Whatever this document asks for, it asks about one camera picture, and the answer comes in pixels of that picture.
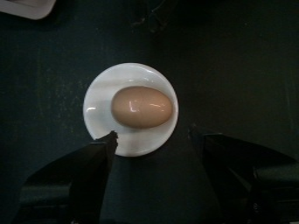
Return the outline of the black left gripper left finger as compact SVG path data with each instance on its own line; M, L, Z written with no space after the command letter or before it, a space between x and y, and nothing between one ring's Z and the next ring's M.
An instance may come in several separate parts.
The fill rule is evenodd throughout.
M23 184L13 224L99 224L117 148L110 132L47 164Z

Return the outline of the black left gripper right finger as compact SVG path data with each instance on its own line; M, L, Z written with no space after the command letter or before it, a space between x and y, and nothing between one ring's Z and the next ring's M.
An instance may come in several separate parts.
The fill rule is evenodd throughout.
M299 224L299 160L221 133L189 129L223 224Z

